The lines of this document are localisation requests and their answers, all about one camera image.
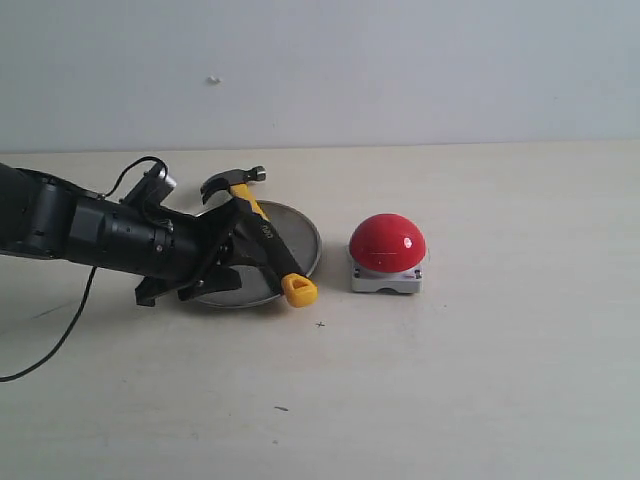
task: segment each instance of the hammer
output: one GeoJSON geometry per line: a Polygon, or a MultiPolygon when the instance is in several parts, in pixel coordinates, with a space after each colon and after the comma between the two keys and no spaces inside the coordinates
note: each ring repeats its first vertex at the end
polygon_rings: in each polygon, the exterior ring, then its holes
{"type": "Polygon", "coordinates": [[[234,197],[249,202],[252,213],[244,222],[248,233],[264,249],[269,267],[280,280],[280,286],[289,305],[306,307],[315,302],[318,287],[304,274],[247,186],[248,182],[262,182],[266,178],[267,172],[261,166],[251,170],[235,169],[219,173],[202,185],[202,201],[206,203],[215,192],[227,190],[234,197]]]}

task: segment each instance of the metal plate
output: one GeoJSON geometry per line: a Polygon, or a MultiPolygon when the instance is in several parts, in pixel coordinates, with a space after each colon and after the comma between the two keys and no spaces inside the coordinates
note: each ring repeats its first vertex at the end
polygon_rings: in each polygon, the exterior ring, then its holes
{"type": "MultiPolygon", "coordinates": [[[[320,260],[322,243],[315,225],[297,210],[276,202],[259,200],[258,204],[276,227],[300,268],[311,275],[320,260]]],[[[255,267],[238,265],[242,288],[228,292],[203,295],[194,301],[217,308],[247,308],[262,305],[282,295],[274,295],[260,271],[255,267]]]]}

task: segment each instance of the white table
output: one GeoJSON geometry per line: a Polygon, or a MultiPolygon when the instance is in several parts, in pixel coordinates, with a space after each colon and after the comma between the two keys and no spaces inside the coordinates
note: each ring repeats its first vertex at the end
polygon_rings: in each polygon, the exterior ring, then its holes
{"type": "MultiPolygon", "coordinates": [[[[104,191],[141,155],[0,162],[104,191]]],[[[58,356],[0,386],[1,478],[640,477],[640,142],[158,155],[179,182],[166,204],[192,212],[208,175],[265,165],[256,195],[322,234],[321,296],[147,309],[137,278],[99,271],[58,356]],[[348,291],[345,245],[379,212],[423,229],[423,294],[348,291]]],[[[62,333],[89,269],[0,268],[12,373],[62,333]]]]}

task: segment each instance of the white wall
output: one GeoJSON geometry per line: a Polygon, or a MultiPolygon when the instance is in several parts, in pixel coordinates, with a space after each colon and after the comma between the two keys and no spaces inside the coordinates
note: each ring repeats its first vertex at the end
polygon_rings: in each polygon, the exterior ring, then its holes
{"type": "Polygon", "coordinates": [[[0,151],[637,137],[639,15],[634,0],[0,0],[0,151]]]}

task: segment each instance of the red dome button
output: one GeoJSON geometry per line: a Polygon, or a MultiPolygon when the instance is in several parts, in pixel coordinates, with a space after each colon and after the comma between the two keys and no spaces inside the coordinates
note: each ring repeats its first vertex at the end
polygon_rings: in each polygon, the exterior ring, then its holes
{"type": "Polygon", "coordinates": [[[422,233],[409,219],[381,213],[358,225],[349,252],[363,268],[397,273],[418,265],[427,253],[422,233]]]}

